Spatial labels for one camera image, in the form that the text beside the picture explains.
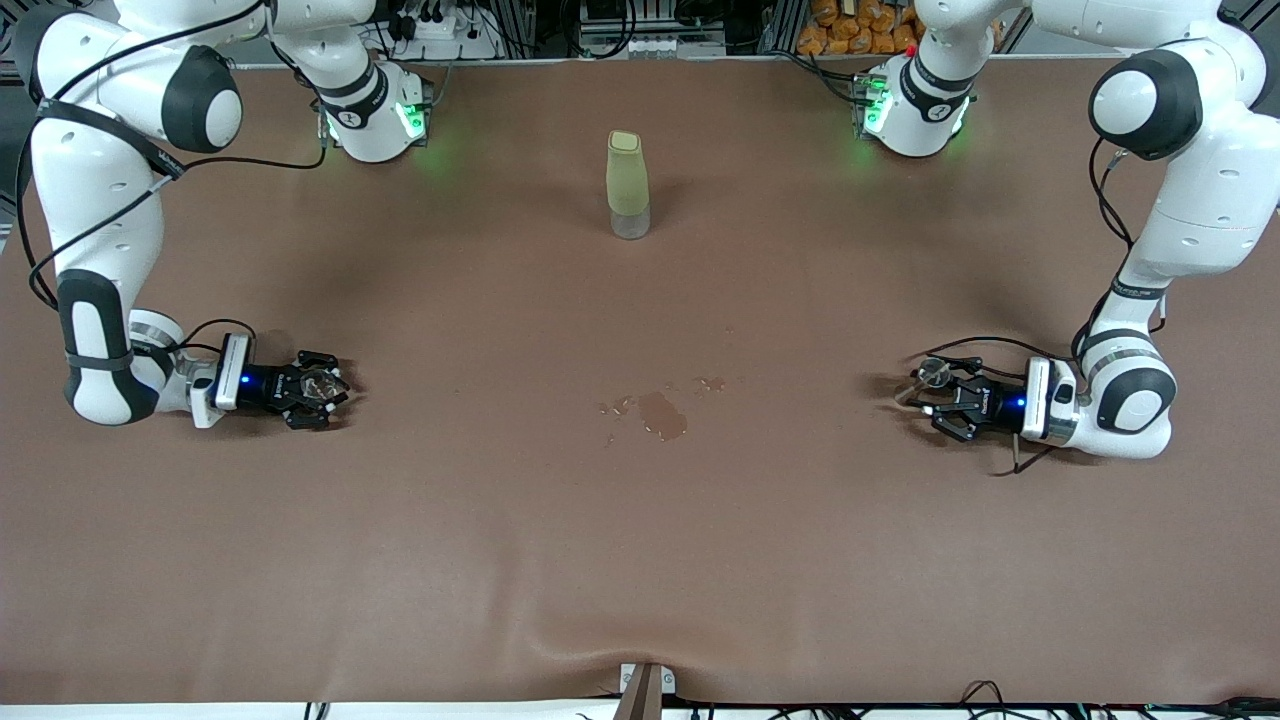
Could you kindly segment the steel double jigger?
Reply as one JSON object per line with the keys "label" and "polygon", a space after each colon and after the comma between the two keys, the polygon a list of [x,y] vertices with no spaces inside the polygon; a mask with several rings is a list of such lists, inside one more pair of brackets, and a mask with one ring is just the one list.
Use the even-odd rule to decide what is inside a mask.
{"label": "steel double jigger", "polygon": [[943,389],[952,379],[951,364],[942,357],[925,356],[909,383],[893,396],[896,404],[908,406],[924,393]]}

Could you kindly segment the spilled liquid puddle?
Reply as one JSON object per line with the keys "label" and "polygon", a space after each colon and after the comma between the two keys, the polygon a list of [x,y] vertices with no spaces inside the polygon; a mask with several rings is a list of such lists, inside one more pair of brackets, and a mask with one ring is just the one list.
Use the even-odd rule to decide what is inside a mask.
{"label": "spilled liquid puddle", "polygon": [[701,401],[722,395],[730,384],[723,375],[695,375],[684,383],[669,380],[660,388],[596,401],[593,410],[614,424],[631,421],[659,442],[685,437],[690,413]]}

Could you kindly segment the white power strip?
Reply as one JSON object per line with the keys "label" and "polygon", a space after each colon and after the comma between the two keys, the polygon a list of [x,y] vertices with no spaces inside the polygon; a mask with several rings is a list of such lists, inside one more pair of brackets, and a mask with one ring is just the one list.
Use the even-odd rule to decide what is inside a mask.
{"label": "white power strip", "polygon": [[372,33],[372,41],[397,61],[481,61],[508,59],[506,41],[499,36],[488,10],[477,6],[449,8],[444,20],[415,20],[413,37],[390,31],[390,23]]}

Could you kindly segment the brown table mat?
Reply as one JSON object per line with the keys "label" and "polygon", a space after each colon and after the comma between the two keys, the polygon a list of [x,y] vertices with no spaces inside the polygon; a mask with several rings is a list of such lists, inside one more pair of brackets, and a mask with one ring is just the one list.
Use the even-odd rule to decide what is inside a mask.
{"label": "brown table mat", "polygon": [[[461,67],[393,163],[191,172],[141,304],[340,356],[329,432],[83,421],[8,249],[0,702],[534,700],[645,659],[714,703],[1280,696],[1280,218],[1171,287],[1157,459],[1011,477],[892,400],[951,340],[1062,352],[1107,288],[1107,67],[992,61],[919,161],[783,60]],[[695,375],[730,384],[685,437],[593,410]]]}

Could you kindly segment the green sleeved bottle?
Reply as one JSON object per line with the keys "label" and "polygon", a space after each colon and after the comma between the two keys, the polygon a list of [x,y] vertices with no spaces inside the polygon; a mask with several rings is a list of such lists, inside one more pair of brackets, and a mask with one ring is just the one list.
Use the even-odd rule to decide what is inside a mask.
{"label": "green sleeved bottle", "polygon": [[652,197],[639,135],[625,129],[609,133],[605,192],[612,231],[622,240],[644,237],[652,224]]}

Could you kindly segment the orange snack bags pile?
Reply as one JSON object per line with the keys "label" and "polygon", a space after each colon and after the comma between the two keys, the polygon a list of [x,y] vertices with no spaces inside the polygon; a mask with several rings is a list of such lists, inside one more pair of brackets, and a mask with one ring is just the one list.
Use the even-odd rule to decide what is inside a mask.
{"label": "orange snack bags pile", "polygon": [[915,0],[806,0],[799,56],[893,55],[916,47],[929,26]]}

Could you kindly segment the metal table clamp bracket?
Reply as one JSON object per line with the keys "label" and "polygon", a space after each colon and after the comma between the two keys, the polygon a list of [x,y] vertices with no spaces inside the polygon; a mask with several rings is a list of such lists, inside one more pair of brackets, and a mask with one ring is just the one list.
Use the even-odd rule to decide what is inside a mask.
{"label": "metal table clamp bracket", "polygon": [[675,671],[660,664],[622,664],[613,720],[662,720],[666,696],[676,694]]}

